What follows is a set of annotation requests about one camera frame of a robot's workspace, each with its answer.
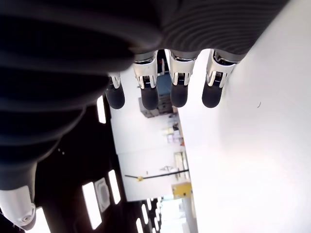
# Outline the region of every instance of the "white wall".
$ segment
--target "white wall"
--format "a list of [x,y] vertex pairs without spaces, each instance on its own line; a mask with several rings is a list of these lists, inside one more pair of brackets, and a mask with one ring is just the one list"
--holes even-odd
[[116,152],[119,157],[123,184],[128,201],[143,200],[172,194],[175,176],[146,179],[124,177],[163,174],[164,166],[174,166],[174,152],[183,150],[179,144],[168,144],[161,130],[170,125],[169,115],[146,118],[139,109],[141,97],[133,68],[121,73],[125,105],[111,109],[111,124]]
[[310,12],[289,3],[214,109],[201,101],[209,51],[196,61],[179,114],[200,233],[311,232]]

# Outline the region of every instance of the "yellow object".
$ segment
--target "yellow object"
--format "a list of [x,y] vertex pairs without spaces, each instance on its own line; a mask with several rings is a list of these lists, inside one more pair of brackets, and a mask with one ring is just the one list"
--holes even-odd
[[138,176],[137,177],[137,181],[139,182],[139,181],[142,181],[144,178],[142,177],[142,176]]
[[191,182],[184,182],[172,185],[174,199],[189,198],[192,195]]

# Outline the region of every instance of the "white table surface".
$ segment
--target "white table surface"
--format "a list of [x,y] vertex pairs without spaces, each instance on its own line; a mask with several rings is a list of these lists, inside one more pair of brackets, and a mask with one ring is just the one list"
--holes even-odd
[[208,53],[179,109],[199,232],[311,232],[311,1],[289,3],[214,109],[201,101]]

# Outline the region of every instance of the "robotic hand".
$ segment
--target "robotic hand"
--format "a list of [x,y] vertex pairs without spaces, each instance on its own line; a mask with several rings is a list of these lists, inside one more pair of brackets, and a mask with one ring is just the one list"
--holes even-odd
[[202,101],[213,108],[288,0],[65,2],[0,1],[0,209],[25,230],[37,163],[98,97],[124,105],[120,71],[133,63],[143,105],[155,109],[157,50],[169,49],[171,101],[182,107],[195,60],[211,49]]
[[124,106],[125,97],[121,84],[120,72],[109,74],[109,84],[106,90],[106,97],[110,107],[120,109]]
[[223,87],[232,70],[245,56],[230,54],[228,52],[210,50],[206,83],[204,85],[202,102],[207,108],[214,108],[219,104]]
[[182,107],[187,102],[188,84],[200,52],[170,51],[171,102],[175,107]]
[[135,78],[140,86],[142,104],[148,110],[155,109],[159,102],[156,87],[156,55],[157,51],[137,54],[133,63]]

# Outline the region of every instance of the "ceiling light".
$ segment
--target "ceiling light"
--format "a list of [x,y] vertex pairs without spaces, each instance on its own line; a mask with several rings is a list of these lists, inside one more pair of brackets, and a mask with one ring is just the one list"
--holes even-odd
[[106,123],[106,115],[105,115],[103,96],[100,96],[97,99],[97,112],[98,112],[99,122],[105,124]]
[[151,201],[150,198],[147,199],[148,210],[151,210]]
[[144,233],[144,231],[142,230],[140,218],[137,219],[136,226],[137,226],[138,233]]
[[161,213],[160,202],[157,202],[157,203],[156,203],[156,208],[157,208],[157,210],[159,211],[159,213]]
[[93,182],[83,185],[82,191],[86,202],[88,217],[91,222],[92,229],[94,230],[102,223],[102,218],[99,212]]
[[159,231],[159,224],[157,222],[156,217],[155,217],[155,229],[156,229],[157,232]]
[[121,197],[120,197],[120,192],[118,188],[116,173],[114,170],[111,170],[108,173],[108,175],[109,175],[110,186],[112,189],[113,199],[115,200],[115,204],[118,204],[119,201],[121,200]]
[[35,225],[31,230],[26,231],[26,233],[51,233],[42,207],[37,208],[35,215]]
[[145,204],[143,204],[141,206],[141,210],[142,210],[142,215],[144,216],[145,224],[147,225],[148,224],[148,215],[147,215],[147,210],[146,210]]
[[156,219],[159,222],[160,221],[160,215],[158,209],[155,210]]

